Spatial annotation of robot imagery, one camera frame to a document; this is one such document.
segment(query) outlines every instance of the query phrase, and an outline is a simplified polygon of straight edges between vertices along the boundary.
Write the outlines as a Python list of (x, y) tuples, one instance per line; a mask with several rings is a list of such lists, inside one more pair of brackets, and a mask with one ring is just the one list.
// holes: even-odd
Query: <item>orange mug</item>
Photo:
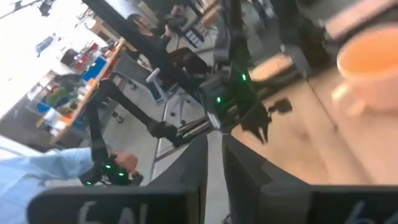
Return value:
[(398, 23), (375, 26), (341, 48), (337, 67), (345, 79), (331, 94), (350, 116), (365, 108), (398, 111)]

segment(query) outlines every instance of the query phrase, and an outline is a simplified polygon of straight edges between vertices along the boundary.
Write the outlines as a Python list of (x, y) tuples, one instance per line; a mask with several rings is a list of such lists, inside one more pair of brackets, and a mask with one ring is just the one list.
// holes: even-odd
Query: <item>light blue shirt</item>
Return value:
[(28, 223), (26, 209), (46, 181), (76, 179), (93, 166), (90, 148), (0, 160), (0, 223)]

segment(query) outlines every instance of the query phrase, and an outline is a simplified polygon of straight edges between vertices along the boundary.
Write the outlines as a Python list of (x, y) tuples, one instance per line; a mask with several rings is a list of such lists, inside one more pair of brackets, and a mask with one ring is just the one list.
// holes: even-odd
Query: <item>wooden table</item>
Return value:
[(65, 124), (65, 127), (51, 139), (50, 144), (52, 144), (52, 145), (56, 144), (62, 138), (62, 136), (70, 130), (73, 123), (75, 122), (75, 120), (77, 119), (77, 117), (79, 116), (81, 111), (83, 110), (84, 106), (87, 104), (88, 100), (90, 99), (90, 96), (93, 93), (93, 91), (95, 90), (97, 84), (101, 81), (101, 79), (105, 75), (107, 69), (111, 65), (111, 62), (116, 58), (118, 52), (122, 49), (124, 43), (125, 43), (125, 40), (123, 38), (119, 40), (119, 43), (116, 46), (116, 50), (113, 52), (112, 56), (110, 56), (107, 59), (105, 66), (102, 68), (100, 73), (95, 78), (94, 82), (91, 84), (91, 88), (89, 90), (87, 90), (84, 97), (79, 102), (77, 109), (73, 112), (71, 118)]
[[(327, 21), (326, 29), (336, 38), (393, 4), (397, 1), (363, 0)], [(251, 78), (266, 80), (291, 64), (288, 55), (276, 55), (255, 68)], [(341, 81), (336, 68), (310, 81), (338, 130), (308, 84), (300, 82), (264, 101), (271, 105), (287, 97), (293, 106), (290, 114), (274, 115), (267, 145), (240, 126), (232, 135), (310, 184), (398, 184), (398, 114), (367, 112), (349, 118), (335, 111), (331, 92)]]

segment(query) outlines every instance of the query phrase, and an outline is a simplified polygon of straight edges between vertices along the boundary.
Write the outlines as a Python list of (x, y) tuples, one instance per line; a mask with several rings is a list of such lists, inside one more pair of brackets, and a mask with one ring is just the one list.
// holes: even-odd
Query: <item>mug handle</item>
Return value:
[(331, 94), (333, 105), (349, 116), (359, 116), (365, 110), (366, 102), (355, 97), (352, 92), (353, 89), (349, 84), (340, 84)]

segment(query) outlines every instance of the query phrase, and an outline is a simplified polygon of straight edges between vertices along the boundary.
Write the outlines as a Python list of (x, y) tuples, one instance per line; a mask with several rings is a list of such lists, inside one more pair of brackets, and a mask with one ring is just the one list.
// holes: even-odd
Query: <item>hand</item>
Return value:
[(166, 35), (167, 37), (171, 37), (173, 32), (169, 29), (169, 26), (166, 25), (165, 29), (166, 29), (166, 31), (164, 32), (164, 35)]
[(130, 153), (130, 152), (115, 152), (116, 158), (115, 158), (115, 163), (121, 167), (125, 168), (128, 173), (135, 174), (137, 164), (138, 164), (138, 158)]

